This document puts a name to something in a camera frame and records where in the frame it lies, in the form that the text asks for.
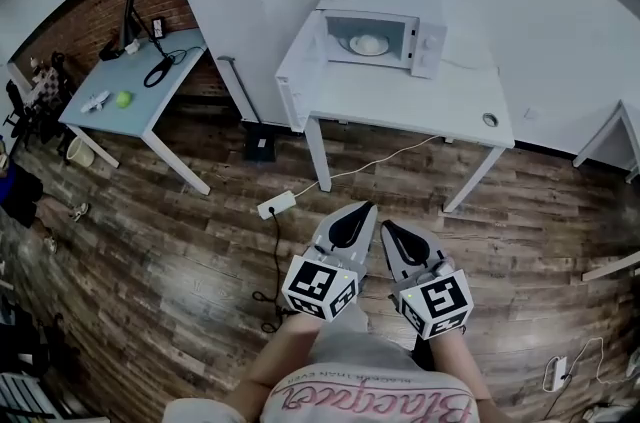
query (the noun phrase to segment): microwave door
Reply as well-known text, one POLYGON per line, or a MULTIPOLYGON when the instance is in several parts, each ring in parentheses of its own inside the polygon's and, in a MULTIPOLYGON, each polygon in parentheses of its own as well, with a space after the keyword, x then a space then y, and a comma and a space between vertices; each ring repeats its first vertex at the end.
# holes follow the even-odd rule
POLYGON ((327 65, 327 25, 322 11, 313 11, 276 72, 276 81, 284 102, 289 126, 304 132, 318 84, 327 65))

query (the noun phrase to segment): white t-shirt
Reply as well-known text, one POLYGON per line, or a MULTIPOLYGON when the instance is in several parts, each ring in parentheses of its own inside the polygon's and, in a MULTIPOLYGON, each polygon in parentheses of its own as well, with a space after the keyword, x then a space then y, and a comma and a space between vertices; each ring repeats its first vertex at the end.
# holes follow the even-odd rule
MULTIPOLYGON (((285 377, 265 403, 262 423, 479 423, 459 380, 420 369, 406 350, 364 333, 334 334, 314 345, 306 366, 285 377)), ((163 423, 245 423, 213 400, 167 406, 163 423)))

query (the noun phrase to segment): table leg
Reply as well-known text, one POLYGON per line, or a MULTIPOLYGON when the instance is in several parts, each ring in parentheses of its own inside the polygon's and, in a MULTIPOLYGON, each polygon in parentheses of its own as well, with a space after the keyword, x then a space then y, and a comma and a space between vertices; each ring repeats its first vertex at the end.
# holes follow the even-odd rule
POLYGON ((578 156, 576 156, 573 159, 573 166, 574 167, 580 167, 582 162, 584 162, 589 157, 589 155, 591 153, 593 153, 593 151, 600 144, 602 144, 604 139, 606 139, 609 136, 609 134, 613 130, 614 126, 618 123, 618 121, 621 118, 622 118, 622 107, 620 106, 620 104, 618 104, 618 106, 616 107, 615 112, 609 118, 609 120, 606 123, 604 123, 604 126, 602 128, 600 128, 598 133, 596 133, 593 136, 593 138, 589 142, 587 142, 587 145, 582 148, 582 150, 578 153, 578 156))
POLYGON ((87 135, 77 126, 71 126, 71 125, 67 125, 67 126, 69 126, 69 129, 73 133, 75 133, 78 137, 82 139, 82 142, 84 142, 87 146, 93 149, 100 158, 102 158, 105 162, 111 165, 111 167, 115 167, 116 169, 118 168, 118 166, 120 165, 120 162, 118 162, 118 160, 116 160, 113 156, 111 156, 104 149, 102 149, 95 140, 89 137, 89 135, 87 135))
POLYGON ((631 171, 629 171, 629 174, 627 174, 627 177, 624 178, 624 180, 627 183, 631 183, 631 180, 635 178, 637 175, 638 175, 638 166, 636 165, 633 169, 631 169, 631 171))
POLYGON ((203 195, 208 195, 211 189, 204 181, 202 181, 194 172, 187 167, 180 158, 178 158, 173 151, 171 151, 162 142, 153 131, 146 131, 142 135, 142 140, 149 146, 155 154, 162 158, 173 170, 175 170, 184 180, 189 183, 193 188, 203 195))
POLYGON ((469 173, 462 184, 446 200, 442 206, 442 211, 450 213, 455 210, 462 200, 473 190, 473 187, 475 187, 483 178, 487 171, 491 169, 493 164, 496 163, 496 160, 500 158, 503 151, 503 147, 493 147, 484 158, 480 158, 480 160, 478 160, 478 162, 469 170, 469 173))
POLYGON ((316 177, 320 190, 325 192, 331 191, 331 176, 329 174, 329 164, 327 163, 327 153, 324 150, 322 141, 322 131, 320 130, 320 121, 315 117, 310 117, 307 126, 304 129, 304 135, 307 138, 307 145, 311 153, 313 167, 316 170, 316 177))

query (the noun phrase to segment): tennis ball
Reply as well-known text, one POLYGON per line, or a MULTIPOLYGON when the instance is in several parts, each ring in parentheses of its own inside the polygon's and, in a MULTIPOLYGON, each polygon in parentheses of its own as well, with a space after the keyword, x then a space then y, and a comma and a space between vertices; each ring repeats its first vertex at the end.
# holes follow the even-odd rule
POLYGON ((132 96, 133 94, 128 91, 120 91, 118 93, 118 97, 116 98, 116 105, 118 105, 120 108, 127 108, 131 103, 132 96))

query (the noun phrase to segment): white plate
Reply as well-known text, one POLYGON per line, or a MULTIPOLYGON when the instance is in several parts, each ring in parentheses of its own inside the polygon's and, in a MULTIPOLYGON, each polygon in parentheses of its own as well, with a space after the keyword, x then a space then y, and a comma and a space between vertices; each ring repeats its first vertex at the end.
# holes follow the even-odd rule
POLYGON ((349 40, 349 48, 351 48, 358 55, 362 55, 364 57, 377 57, 378 55, 384 55, 389 51, 389 40, 386 37, 382 36, 373 36, 378 40, 380 48, 378 48, 375 52, 365 52, 358 46, 358 39, 362 36, 354 36, 349 40))

